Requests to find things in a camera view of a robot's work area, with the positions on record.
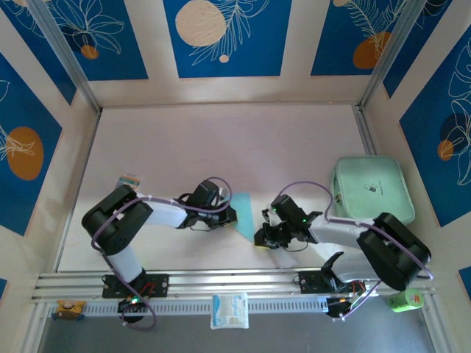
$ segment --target green cup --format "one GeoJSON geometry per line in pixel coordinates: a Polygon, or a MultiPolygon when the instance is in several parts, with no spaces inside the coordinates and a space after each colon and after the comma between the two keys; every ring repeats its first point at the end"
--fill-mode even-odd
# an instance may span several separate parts
{"type": "Polygon", "coordinates": [[[424,296],[417,289],[406,289],[390,296],[388,305],[396,313],[420,309],[424,306],[424,296]]]}

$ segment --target cable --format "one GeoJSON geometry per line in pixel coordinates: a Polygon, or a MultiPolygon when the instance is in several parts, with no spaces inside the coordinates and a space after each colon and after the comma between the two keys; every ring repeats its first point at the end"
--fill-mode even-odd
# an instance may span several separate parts
{"type": "MultiPolygon", "coordinates": [[[[433,280],[433,274],[428,269],[428,267],[422,261],[420,261],[414,254],[412,254],[406,247],[404,247],[401,243],[399,243],[399,241],[394,239],[391,235],[389,235],[388,233],[383,231],[381,228],[378,228],[376,226],[373,226],[371,224],[367,224],[367,223],[364,223],[364,222],[358,222],[358,221],[355,221],[355,220],[328,217],[327,214],[328,214],[329,210],[331,209],[331,207],[333,205],[334,198],[333,198],[333,195],[330,192],[330,190],[327,189],[324,185],[319,184],[318,182],[311,182],[311,181],[306,181],[306,180],[299,181],[299,182],[292,182],[291,184],[288,184],[287,186],[285,186],[277,196],[281,195],[283,192],[285,192],[291,186],[299,185],[299,184],[315,185],[315,186],[323,189],[329,195],[330,202],[329,202],[329,205],[327,206],[327,208],[324,211],[324,218],[327,222],[332,222],[332,223],[337,223],[337,224],[348,224],[348,225],[354,225],[354,226],[357,226],[357,227],[364,227],[364,228],[371,229],[373,232],[381,234],[387,240],[389,240],[391,243],[393,243],[396,247],[398,247],[402,252],[406,253],[411,258],[411,260],[414,261],[416,263],[416,265],[418,265],[428,275],[429,280],[433,280]]],[[[381,281],[378,281],[378,283],[376,283],[376,285],[373,286],[373,288],[368,292],[368,294],[365,295],[364,299],[361,302],[359,302],[353,309],[349,310],[345,315],[343,315],[341,317],[341,319],[342,320],[346,319],[348,316],[353,314],[361,305],[363,305],[363,303],[373,294],[373,292],[376,290],[376,288],[378,288],[380,283],[381,283],[381,281]]]]}
{"type": "Polygon", "coordinates": [[[322,184],[319,184],[318,182],[310,182],[308,180],[302,180],[300,182],[292,182],[291,184],[288,184],[287,186],[285,186],[281,191],[280,193],[277,195],[277,197],[279,195],[281,195],[282,193],[284,193],[286,190],[288,190],[291,186],[295,186],[295,185],[298,185],[298,184],[309,184],[309,185],[315,185],[321,189],[323,189],[330,197],[330,202],[329,202],[329,205],[327,206],[327,208],[325,209],[324,211],[324,218],[326,221],[328,221],[328,217],[327,217],[327,213],[329,212],[329,210],[331,209],[332,205],[333,205],[333,195],[332,193],[330,192],[329,189],[327,189],[324,185],[322,184]]]}
{"type": "Polygon", "coordinates": [[[95,250],[97,250],[103,257],[103,260],[107,263],[107,265],[110,267],[111,271],[114,273],[114,275],[116,276],[116,278],[119,280],[119,282],[121,282],[124,287],[126,287],[127,290],[129,290],[134,296],[137,296],[139,298],[139,300],[141,300],[144,305],[146,306],[146,308],[150,311],[150,313],[152,314],[152,317],[153,317],[153,322],[150,326],[148,327],[137,327],[137,326],[130,326],[130,325],[127,325],[127,322],[124,320],[124,314],[126,313],[126,310],[123,310],[123,313],[121,314],[121,321],[123,323],[123,326],[127,326],[129,327],[130,329],[134,329],[136,331],[150,331],[151,329],[153,329],[155,327],[155,325],[157,325],[157,313],[154,311],[154,309],[152,308],[150,302],[148,300],[146,300],[144,297],[142,297],[142,295],[140,293],[138,293],[133,287],[131,287],[129,285],[129,283],[127,283],[124,278],[122,277],[122,275],[114,268],[113,264],[108,260],[108,257],[106,256],[106,254],[102,251],[102,248],[100,248],[97,243],[96,243],[96,240],[99,238],[99,236],[103,233],[103,231],[115,220],[118,218],[119,215],[121,215],[125,210],[127,210],[129,207],[133,206],[134,204],[138,203],[138,202],[148,202],[148,201],[152,201],[152,202],[160,202],[162,204],[171,204],[172,206],[177,206],[177,207],[180,207],[180,208],[183,208],[185,210],[193,210],[193,211],[197,211],[197,212],[201,212],[201,213],[218,213],[218,212],[221,212],[223,210],[225,210],[226,208],[228,208],[230,206],[230,202],[232,200],[232,197],[233,197],[233,191],[232,191],[232,188],[230,187],[229,183],[227,183],[224,179],[222,178],[219,178],[218,176],[212,176],[210,178],[207,178],[206,180],[219,180],[220,182],[223,182],[226,186],[227,186],[227,189],[229,190],[229,199],[227,200],[227,203],[226,205],[224,205],[223,207],[220,207],[219,209],[217,210],[203,210],[202,208],[197,208],[197,207],[190,207],[190,206],[185,206],[184,204],[176,204],[174,202],[171,202],[169,200],[164,200],[164,199],[158,199],[158,198],[154,198],[154,197],[139,197],[139,198],[136,198],[136,199],[133,199],[129,202],[127,202],[125,205],[123,205],[122,207],[120,207],[116,212],[114,212],[114,214],[109,217],[106,222],[104,222],[100,228],[98,228],[98,230],[95,232],[95,234],[93,235],[92,239],[91,239],[91,247],[94,248],[95,250]]]}
{"type": "Polygon", "coordinates": [[[374,286],[373,288],[371,288],[368,292],[367,295],[365,295],[365,297],[363,298],[363,300],[361,302],[359,302],[353,309],[350,309],[348,310],[347,313],[345,313],[345,315],[342,315],[341,316],[341,320],[345,320],[346,318],[348,318],[350,315],[352,315],[361,305],[363,305],[367,300],[368,298],[373,294],[373,292],[375,292],[376,288],[378,288],[378,286],[380,285],[381,281],[378,281],[374,286]]]}
{"type": "Polygon", "coordinates": [[[327,216],[329,210],[331,209],[332,205],[333,205],[333,195],[332,193],[330,192],[330,190],[328,190],[324,185],[321,185],[319,184],[318,182],[310,182],[310,181],[300,181],[300,182],[292,182],[291,184],[285,186],[281,191],[280,193],[278,194],[281,195],[284,191],[286,191],[286,189],[290,188],[291,186],[294,186],[294,185],[298,185],[298,184],[310,184],[310,185],[315,185],[315,186],[318,186],[320,187],[321,189],[323,189],[325,192],[327,192],[327,194],[329,195],[330,197],[330,202],[329,202],[329,205],[327,206],[327,208],[325,209],[324,211],[324,217],[325,217],[325,220],[327,222],[332,222],[332,223],[337,223],[337,224],[348,224],[348,225],[353,225],[353,226],[357,226],[357,227],[363,227],[363,228],[369,228],[371,229],[373,232],[377,232],[379,234],[381,234],[382,236],[384,236],[387,240],[389,240],[391,243],[393,243],[396,247],[398,247],[402,252],[405,252],[410,258],[412,261],[414,261],[416,263],[416,265],[418,265],[427,275],[428,275],[428,278],[430,280],[433,280],[433,274],[432,272],[427,268],[427,266],[425,266],[423,264],[422,261],[420,261],[414,254],[412,254],[406,247],[404,247],[403,244],[401,244],[399,241],[397,241],[396,239],[394,239],[391,235],[389,235],[388,233],[384,232],[381,228],[378,228],[376,226],[373,226],[371,224],[367,224],[367,223],[364,223],[364,222],[358,222],[358,221],[355,221],[355,220],[350,220],[350,219],[340,219],[340,218],[330,218],[327,216]]]}

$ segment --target yellow object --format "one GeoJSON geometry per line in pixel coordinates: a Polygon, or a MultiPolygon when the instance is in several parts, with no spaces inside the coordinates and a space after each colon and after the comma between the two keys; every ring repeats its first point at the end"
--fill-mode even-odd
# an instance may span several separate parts
{"type": "Polygon", "coordinates": [[[77,300],[58,300],[57,303],[59,307],[56,309],[56,316],[64,320],[77,320],[87,304],[87,302],[77,300]]]}

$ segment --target gray floor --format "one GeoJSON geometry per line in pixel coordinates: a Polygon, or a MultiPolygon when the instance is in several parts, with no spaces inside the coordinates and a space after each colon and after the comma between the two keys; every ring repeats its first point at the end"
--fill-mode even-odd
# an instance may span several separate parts
{"type": "Polygon", "coordinates": [[[213,331],[209,321],[167,316],[152,332],[134,332],[117,318],[49,319],[39,352],[434,352],[422,312],[393,313],[382,298],[370,299],[344,323],[325,314],[251,315],[250,329],[213,331]]]}

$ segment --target light blue card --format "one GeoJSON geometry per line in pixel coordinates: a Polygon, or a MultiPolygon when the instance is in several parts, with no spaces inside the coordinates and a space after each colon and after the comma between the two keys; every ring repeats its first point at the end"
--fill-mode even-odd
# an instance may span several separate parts
{"type": "Polygon", "coordinates": [[[252,204],[249,193],[235,193],[230,206],[237,212],[237,222],[232,226],[247,240],[253,242],[255,226],[253,224],[252,204]]]}

